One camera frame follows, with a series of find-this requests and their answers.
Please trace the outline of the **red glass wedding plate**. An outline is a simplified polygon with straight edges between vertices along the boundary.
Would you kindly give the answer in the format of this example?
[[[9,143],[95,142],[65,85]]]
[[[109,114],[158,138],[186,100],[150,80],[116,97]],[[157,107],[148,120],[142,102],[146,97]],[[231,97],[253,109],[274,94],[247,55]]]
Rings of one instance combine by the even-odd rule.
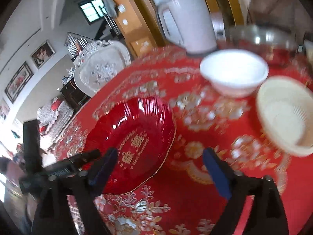
[[[157,96],[132,98],[106,112],[87,135],[84,151],[102,155],[114,148],[117,161],[103,194],[122,195],[152,178],[164,164],[176,136],[174,114]]]

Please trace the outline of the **dark wooden cabinet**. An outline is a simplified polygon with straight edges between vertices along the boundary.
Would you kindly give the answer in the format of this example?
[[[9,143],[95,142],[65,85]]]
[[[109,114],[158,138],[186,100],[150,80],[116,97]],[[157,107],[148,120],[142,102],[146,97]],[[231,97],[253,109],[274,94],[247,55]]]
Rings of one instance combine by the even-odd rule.
[[[60,94],[76,112],[91,99],[78,88],[73,78],[60,89]]]

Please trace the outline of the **red floral tablecloth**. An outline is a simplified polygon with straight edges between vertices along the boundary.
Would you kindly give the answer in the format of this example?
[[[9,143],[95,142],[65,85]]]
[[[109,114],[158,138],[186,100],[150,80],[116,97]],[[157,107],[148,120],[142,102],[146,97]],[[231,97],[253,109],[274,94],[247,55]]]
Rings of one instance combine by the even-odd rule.
[[[212,147],[232,168],[248,176],[273,177],[290,234],[312,215],[312,156],[298,158],[276,148],[258,120],[255,96],[218,94],[199,72],[200,60],[174,46],[136,59],[109,81],[69,123],[56,144],[58,160],[91,149],[89,135],[115,105],[158,96],[172,109],[176,136],[157,173],[133,151],[121,195],[105,193],[95,206],[113,234],[210,234],[226,200],[216,191],[202,154]]]

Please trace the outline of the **framed flower picture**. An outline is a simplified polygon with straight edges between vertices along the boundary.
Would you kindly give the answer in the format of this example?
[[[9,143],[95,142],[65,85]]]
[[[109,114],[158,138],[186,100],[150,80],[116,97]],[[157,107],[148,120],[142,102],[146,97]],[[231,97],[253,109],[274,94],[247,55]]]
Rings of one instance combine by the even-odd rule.
[[[20,92],[23,90],[32,76],[33,72],[28,63],[25,61],[5,88],[5,94],[11,103],[15,102]]]

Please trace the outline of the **cream plastic basket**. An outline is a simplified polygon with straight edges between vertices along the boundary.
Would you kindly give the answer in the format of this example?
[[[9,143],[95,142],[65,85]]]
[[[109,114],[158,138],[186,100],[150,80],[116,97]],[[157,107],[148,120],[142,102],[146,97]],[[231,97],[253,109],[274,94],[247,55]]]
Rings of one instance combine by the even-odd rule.
[[[287,76],[272,76],[259,88],[256,109],[263,132],[284,152],[312,154],[312,92]]]

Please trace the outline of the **white ornate chair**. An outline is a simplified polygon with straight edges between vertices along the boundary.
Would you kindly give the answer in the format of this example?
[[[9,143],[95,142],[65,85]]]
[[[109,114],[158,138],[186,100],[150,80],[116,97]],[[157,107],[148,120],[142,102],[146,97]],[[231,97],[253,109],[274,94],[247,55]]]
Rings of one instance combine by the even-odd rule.
[[[78,56],[74,81],[83,93],[92,98],[130,64],[131,56],[124,44],[97,40],[87,44]]]

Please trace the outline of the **framed portrait picture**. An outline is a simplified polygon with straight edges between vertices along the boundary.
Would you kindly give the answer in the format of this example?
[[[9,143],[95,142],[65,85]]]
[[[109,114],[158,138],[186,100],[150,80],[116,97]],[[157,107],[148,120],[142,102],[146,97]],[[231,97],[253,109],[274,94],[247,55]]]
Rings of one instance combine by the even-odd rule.
[[[31,59],[36,68],[40,69],[42,65],[46,63],[54,54],[55,51],[50,42],[47,40],[32,53]]]

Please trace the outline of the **white ceramic bowl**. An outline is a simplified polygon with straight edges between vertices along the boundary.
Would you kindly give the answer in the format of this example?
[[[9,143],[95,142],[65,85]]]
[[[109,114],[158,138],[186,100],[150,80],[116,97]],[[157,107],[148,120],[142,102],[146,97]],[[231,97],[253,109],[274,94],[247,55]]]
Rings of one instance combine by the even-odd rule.
[[[269,67],[261,56],[253,52],[225,49],[204,57],[200,74],[219,94],[245,98],[267,79]]]

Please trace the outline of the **steel wok with glass lid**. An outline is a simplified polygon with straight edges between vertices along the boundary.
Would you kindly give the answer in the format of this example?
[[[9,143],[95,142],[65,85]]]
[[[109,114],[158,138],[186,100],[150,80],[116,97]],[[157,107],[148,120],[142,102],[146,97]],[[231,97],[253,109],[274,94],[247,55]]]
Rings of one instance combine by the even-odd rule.
[[[294,37],[273,27],[238,25],[229,28],[226,37],[234,46],[258,54],[270,66],[285,66],[298,49]]]

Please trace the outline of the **white electric kettle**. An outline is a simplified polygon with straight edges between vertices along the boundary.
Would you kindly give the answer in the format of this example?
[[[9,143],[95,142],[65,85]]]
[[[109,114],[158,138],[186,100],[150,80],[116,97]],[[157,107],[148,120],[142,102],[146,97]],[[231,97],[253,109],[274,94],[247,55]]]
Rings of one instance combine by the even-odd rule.
[[[180,34],[172,38],[164,12],[169,11]],[[157,18],[167,41],[185,49],[188,54],[208,54],[217,49],[215,32],[205,0],[166,0],[157,7]]]

